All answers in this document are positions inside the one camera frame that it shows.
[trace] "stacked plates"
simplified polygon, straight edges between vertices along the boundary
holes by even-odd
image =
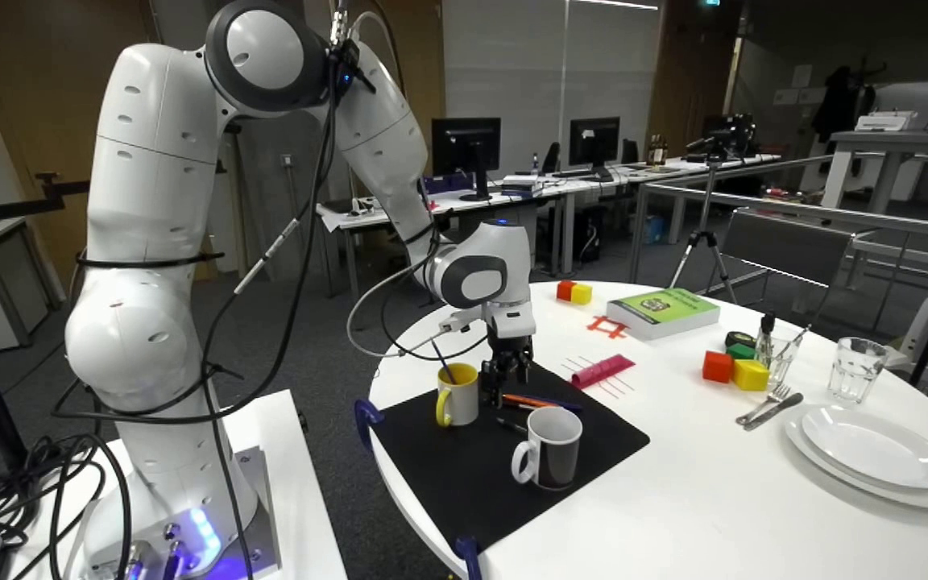
[[[928,440],[842,406],[810,406],[782,425],[793,448],[825,475],[882,497],[928,510]]]

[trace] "white cabinet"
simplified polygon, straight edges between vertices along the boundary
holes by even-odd
[[[0,221],[0,351],[28,341],[50,317],[50,276],[24,220]]]

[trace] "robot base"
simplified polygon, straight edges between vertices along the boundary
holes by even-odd
[[[280,570],[280,549],[277,549],[277,528],[273,528],[273,503],[270,503],[270,477],[269,477],[269,458],[261,448],[248,448],[236,454],[244,479],[251,482],[251,490],[261,497],[259,514],[244,524],[244,543],[251,555],[251,570],[255,576],[270,576]],[[128,493],[131,493],[131,506],[138,506],[138,497],[144,500],[144,479],[143,477],[128,477]],[[187,513],[181,513],[173,518],[177,524],[192,524],[192,518]],[[163,538],[163,524],[148,524],[138,528],[134,524],[134,538],[131,538],[131,564],[128,573],[131,580],[173,580],[173,576],[187,576],[187,564],[181,557],[181,552],[172,549],[172,555],[161,555],[157,543]],[[83,580],[113,580],[116,576],[116,543],[86,555],[86,570]],[[216,564],[203,573],[206,580],[240,580],[248,576],[244,573],[244,559],[243,559],[243,543],[240,538],[228,540],[228,549],[216,557]]]

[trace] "floor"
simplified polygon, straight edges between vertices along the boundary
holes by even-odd
[[[684,245],[652,245],[642,254],[642,283],[667,283],[679,251]],[[388,251],[384,239],[372,239],[360,251],[364,288],[388,273],[396,261],[402,257],[396,251]],[[631,251],[626,245],[626,232],[610,228],[599,261],[576,263],[573,276],[626,281],[627,261]],[[684,283],[699,288],[708,267],[708,251],[697,251]],[[203,325],[219,310],[228,288],[233,281],[211,281],[197,288],[192,311]],[[788,307],[793,293],[793,288],[777,281],[766,283],[766,291],[765,283],[742,291],[742,301],[757,307]],[[928,281],[901,276],[901,283],[891,291],[886,310],[881,311],[882,293],[886,281],[881,276],[881,272],[864,267],[855,276],[842,273],[839,291],[829,301],[825,318],[816,329],[825,336],[856,333],[895,338],[909,325],[916,304],[928,293]],[[236,304],[228,321],[224,325],[214,347],[216,362],[244,374],[244,382],[255,382],[255,377],[261,377],[263,367],[277,356],[280,318],[289,307],[289,295],[289,281],[255,283],[248,295]],[[434,304],[422,291],[407,288],[390,304],[390,321],[392,329],[407,329],[432,307]],[[350,295],[344,291],[332,295],[323,251],[315,251],[293,341],[284,365],[277,367],[273,389],[293,389],[295,406],[307,416],[307,440],[350,576],[445,576],[440,564],[401,518],[396,506],[390,503],[375,475],[375,464],[357,448],[350,404],[366,394],[375,365],[360,362],[342,336],[347,310]],[[92,428],[90,423],[68,423],[51,416],[51,406],[74,379],[68,362],[61,356],[61,347],[51,345],[61,338],[59,329],[61,318],[54,318],[54,329],[51,321],[46,321],[31,336],[28,347],[0,353],[0,389],[25,440],[36,440],[39,435],[74,435]],[[357,336],[364,345],[384,347],[375,310],[364,311]]]

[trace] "mug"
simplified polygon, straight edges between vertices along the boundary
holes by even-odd
[[[582,423],[563,406],[537,406],[524,420],[530,440],[517,443],[510,475],[517,482],[563,490],[581,464]]]
[[[445,365],[438,370],[434,425],[469,425],[481,409],[478,367]]]

